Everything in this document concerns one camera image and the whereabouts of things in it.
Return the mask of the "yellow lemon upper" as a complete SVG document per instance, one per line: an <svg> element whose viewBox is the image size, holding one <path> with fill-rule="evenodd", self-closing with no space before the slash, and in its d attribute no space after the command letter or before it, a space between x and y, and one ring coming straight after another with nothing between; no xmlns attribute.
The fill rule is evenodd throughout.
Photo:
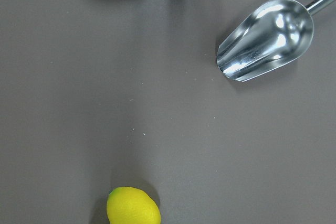
<svg viewBox="0 0 336 224"><path fill-rule="evenodd" d="M155 201L134 187L117 187L107 199L110 223L160 223L161 214Z"/></svg>

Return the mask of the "metal ice scoop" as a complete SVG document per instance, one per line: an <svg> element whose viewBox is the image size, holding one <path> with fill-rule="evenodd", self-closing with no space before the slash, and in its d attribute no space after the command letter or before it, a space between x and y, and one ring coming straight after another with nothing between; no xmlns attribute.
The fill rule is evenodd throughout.
<svg viewBox="0 0 336 224"><path fill-rule="evenodd" d="M303 55L314 35L313 15L335 0L269 0L253 11L219 45L216 63L223 75L245 82Z"/></svg>

